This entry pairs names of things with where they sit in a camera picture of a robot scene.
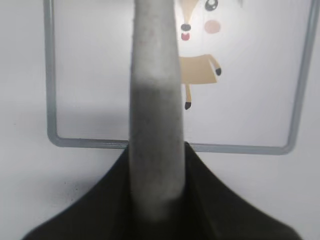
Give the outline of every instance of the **cartoon deer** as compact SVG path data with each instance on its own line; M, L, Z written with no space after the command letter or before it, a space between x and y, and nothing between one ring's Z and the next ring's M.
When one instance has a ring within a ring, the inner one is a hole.
M178 44L180 55L181 79L185 85L185 109L192 105L190 85L214 84L222 74L219 62L202 50L203 34L212 35L220 32L221 24L217 20L205 19L204 15L214 12L219 7L218 0L177 0L176 13L182 17L178 29ZM242 6L243 0L236 0Z

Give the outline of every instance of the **metal frame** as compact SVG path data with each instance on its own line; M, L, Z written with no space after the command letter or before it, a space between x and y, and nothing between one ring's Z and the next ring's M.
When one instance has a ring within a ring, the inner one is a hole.
M58 147L69 148L102 148L124 149L128 145L126 140L99 140L84 138L62 138L57 132L57 102L56 102L56 58L55 58L55 24L54 0L43 0L44 28L45 28L45 64L46 64L46 99L47 99L47 134L50 141ZM304 43L304 52L300 66L298 85L295 93L294 108L290 123L290 132L287 144L283 147L273 146L246 146L222 144L190 145L197 152L232 153L232 154L259 154L285 155L290 153L297 141L301 113L305 98L305 91L309 75L309 68L317 32L317 23L320 12L320 0L312 0Z

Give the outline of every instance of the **gray fabric-covered pole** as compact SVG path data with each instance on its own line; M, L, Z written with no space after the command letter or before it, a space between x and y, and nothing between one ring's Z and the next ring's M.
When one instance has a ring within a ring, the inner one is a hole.
M185 186L173 0L135 0L129 158L138 218L154 224L170 219Z

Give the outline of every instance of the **tan cartoon body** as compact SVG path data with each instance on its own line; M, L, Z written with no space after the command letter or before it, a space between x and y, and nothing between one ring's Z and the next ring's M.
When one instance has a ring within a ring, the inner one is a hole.
M218 5L218 0L178 0L176 5L181 79L185 84L186 110L191 107L192 102L190 85L214 84L217 82L217 76L222 73L218 61L211 54L205 53L203 46L205 35L220 31L220 23L210 19Z

